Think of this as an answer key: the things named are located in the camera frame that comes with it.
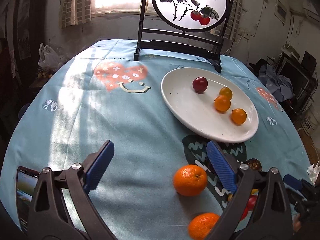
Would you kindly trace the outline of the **person's right hand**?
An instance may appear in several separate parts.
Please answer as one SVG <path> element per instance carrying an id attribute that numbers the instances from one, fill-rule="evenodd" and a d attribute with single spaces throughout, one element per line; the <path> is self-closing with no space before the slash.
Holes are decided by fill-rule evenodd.
<path id="1" fill-rule="evenodd" d="M 295 216 L 292 220 L 292 226 L 293 226 L 294 233 L 297 233 L 299 231 L 299 229 L 302 227 L 301 221 L 299 219 L 300 219 L 300 214 L 299 213 L 295 214 Z"/>

